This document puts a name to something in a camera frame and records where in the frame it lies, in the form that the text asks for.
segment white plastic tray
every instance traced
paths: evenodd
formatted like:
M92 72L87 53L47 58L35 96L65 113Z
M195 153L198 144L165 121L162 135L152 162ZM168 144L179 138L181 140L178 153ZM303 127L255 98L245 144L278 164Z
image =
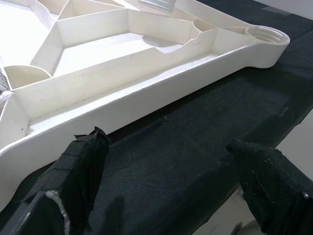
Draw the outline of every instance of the white plastic tray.
M74 134L111 133L244 67L269 68L290 42L194 0L171 15L103 2L54 6L58 20L30 65L4 68L14 94L0 118L0 210Z

